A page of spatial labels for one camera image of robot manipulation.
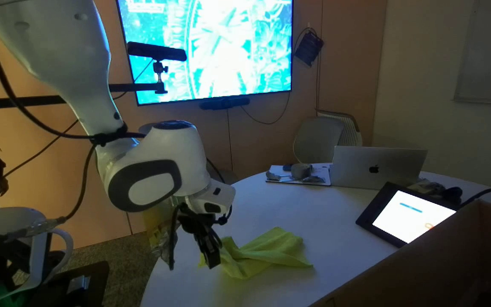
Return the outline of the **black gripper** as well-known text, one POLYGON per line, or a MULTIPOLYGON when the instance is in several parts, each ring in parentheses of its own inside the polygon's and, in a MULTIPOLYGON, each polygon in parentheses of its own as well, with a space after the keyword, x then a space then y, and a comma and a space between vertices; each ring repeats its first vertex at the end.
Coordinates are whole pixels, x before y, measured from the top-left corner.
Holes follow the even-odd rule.
POLYGON ((207 267, 221 262, 221 240, 212 232, 212 225, 224 225, 231 211, 223 213, 216 204, 207 204, 205 211, 192 211, 185 203, 177 206, 177 221, 188 233, 197 235, 195 242, 207 267))

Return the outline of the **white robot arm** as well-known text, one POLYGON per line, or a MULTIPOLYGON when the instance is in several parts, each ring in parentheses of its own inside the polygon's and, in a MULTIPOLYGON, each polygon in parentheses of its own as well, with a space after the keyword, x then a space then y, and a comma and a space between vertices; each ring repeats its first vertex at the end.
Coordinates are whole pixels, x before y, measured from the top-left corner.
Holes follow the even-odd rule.
POLYGON ((130 133, 108 92, 110 51, 93 0, 0 0, 0 39, 37 80, 69 105, 91 141, 108 201, 142 211, 178 201, 175 223, 188 232, 209 267, 219 264, 212 226, 231 211, 234 189, 207 172, 200 136, 188 121, 130 133))

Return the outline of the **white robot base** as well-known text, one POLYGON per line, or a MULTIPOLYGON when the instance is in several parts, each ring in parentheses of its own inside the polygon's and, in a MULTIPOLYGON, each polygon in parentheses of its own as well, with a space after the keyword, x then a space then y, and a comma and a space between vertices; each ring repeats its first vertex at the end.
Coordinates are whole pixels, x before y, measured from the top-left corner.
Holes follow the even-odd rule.
POLYGON ((0 208, 0 259, 26 274, 21 284, 0 293, 0 303, 45 284, 69 259, 73 238, 59 228, 62 221, 32 208, 0 208))

